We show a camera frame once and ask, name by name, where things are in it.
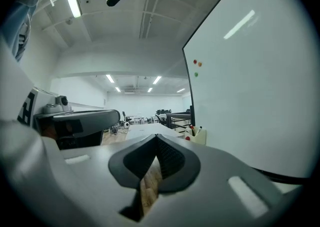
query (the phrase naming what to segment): wooden floor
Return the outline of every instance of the wooden floor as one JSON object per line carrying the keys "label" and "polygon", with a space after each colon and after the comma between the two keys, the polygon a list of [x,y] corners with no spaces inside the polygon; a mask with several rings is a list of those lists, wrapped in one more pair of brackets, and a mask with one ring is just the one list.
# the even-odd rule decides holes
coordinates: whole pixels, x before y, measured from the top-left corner
{"label": "wooden floor", "polygon": [[[101,145],[121,143],[126,140],[127,129],[119,129],[117,134],[103,134]],[[160,164],[157,157],[140,182],[140,194],[143,214],[146,215],[158,197],[158,185],[162,181]]]}

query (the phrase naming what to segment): whiteboard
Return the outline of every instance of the whiteboard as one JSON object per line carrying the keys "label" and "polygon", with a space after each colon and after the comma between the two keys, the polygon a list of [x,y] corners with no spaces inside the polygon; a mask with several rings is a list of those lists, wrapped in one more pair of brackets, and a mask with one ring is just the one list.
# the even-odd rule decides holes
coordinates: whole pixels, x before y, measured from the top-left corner
{"label": "whiteboard", "polygon": [[260,170],[310,176],[319,153],[320,52],[298,0],[221,0],[183,51],[208,146]]}

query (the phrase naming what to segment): desk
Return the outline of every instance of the desk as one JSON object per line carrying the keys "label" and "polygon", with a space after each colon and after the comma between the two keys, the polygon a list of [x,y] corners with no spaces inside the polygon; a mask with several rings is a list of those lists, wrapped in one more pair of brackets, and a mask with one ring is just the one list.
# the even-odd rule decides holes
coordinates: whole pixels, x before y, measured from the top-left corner
{"label": "desk", "polygon": [[185,134],[178,133],[161,124],[145,124],[145,125],[131,125],[126,135],[126,140],[137,137],[150,136],[154,134],[167,135],[172,137],[183,138]]}
{"label": "desk", "polygon": [[135,124],[135,125],[138,124],[138,121],[139,121],[139,120],[142,120],[142,124],[145,123],[145,117],[140,117],[140,116],[135,116],[135,117],[133,117],[133,121],[134,121],[134,124]]}

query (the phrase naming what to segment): black chair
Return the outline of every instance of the black chair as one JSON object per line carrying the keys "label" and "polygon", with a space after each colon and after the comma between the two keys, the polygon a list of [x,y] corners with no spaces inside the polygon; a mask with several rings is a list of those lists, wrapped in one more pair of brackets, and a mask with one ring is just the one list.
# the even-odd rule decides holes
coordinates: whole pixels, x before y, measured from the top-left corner
{"label": "black chair", "polygon": [[130,122],[130,121],[132,121],[132,118],[126,117],[126,114],[125,114],[124,111],[122,112],[122,114],[123,114],[123,116],[124,116],[124,122]]}
{"label": "black chair", "polygon": [[167,122],[166,122],[165,120],[161,120],[161,118],[160,118],[158,115],[156,115],[156,117],[158,118],[159,123],[160,123],[161,125],[167,126]]}

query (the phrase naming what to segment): white ceiling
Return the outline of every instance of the white ceiling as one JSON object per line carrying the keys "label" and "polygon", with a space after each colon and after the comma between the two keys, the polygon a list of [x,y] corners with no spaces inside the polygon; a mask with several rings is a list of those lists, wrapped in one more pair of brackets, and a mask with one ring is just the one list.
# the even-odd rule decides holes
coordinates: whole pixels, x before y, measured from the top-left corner
{"label": "white ceiling", "polygon": [[109,36],[159,38],[183,45],[218,0],[80,0],[82,17],[73,18],[67,0],[41,0],[33,22],[62,50]]}
{"label": "white ceiling", "polygon": [[98,83],[105,91],[116,94],[119,94],[119,92],[117,92],[115,87],[118,87],[124,95],[130,93],[151,96],[180,96],[190,91],[188,79],[162,77],[157,84],[153,84],[157,77],[133,75],[112,75],[111,77],[114,83],[111,83],[105,75],[88,76],[87,78]]}

